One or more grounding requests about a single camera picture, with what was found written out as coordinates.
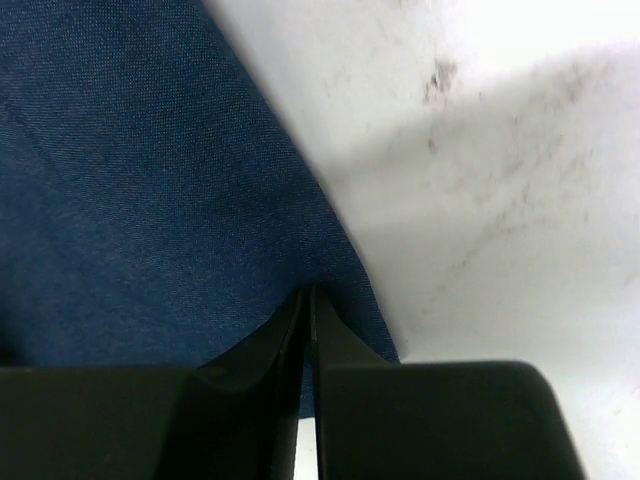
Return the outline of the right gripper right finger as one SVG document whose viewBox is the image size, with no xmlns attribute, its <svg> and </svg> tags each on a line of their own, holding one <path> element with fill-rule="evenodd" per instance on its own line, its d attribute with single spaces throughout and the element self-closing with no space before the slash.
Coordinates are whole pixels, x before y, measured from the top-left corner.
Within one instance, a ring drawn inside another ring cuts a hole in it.
<svg viewBox="0 0 640 480">
<path fill-rule="evenodd" d="M 549 383 L 517 361 L 392 364 L 310 295 L 323 479 L 581 479 Z"/>
</svg>

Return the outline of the dark blue denim trousers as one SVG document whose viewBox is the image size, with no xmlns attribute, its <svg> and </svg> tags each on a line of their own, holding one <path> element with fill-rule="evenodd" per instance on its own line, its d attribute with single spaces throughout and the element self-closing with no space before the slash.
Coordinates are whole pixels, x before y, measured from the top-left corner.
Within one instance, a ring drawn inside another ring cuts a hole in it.
<svg viewBox="0 0 640 480">
<path fill-rule="evenodd" d="M 398 356 L 332 206 L 200 1 L 1 5 L 1 361 L 198 367 L 323 285 Z"/>
</svg>

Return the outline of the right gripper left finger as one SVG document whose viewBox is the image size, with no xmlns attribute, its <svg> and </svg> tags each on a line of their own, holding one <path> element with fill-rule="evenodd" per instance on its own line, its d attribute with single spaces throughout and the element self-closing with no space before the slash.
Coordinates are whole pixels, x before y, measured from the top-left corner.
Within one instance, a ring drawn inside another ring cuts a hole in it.
<svg viewBox="0 0 640 480">
<path fill-rule="evenodd" d="M 305 295 L 197 368 L 5 369 L 5 479 L 290 479 Z"/>
</svg>

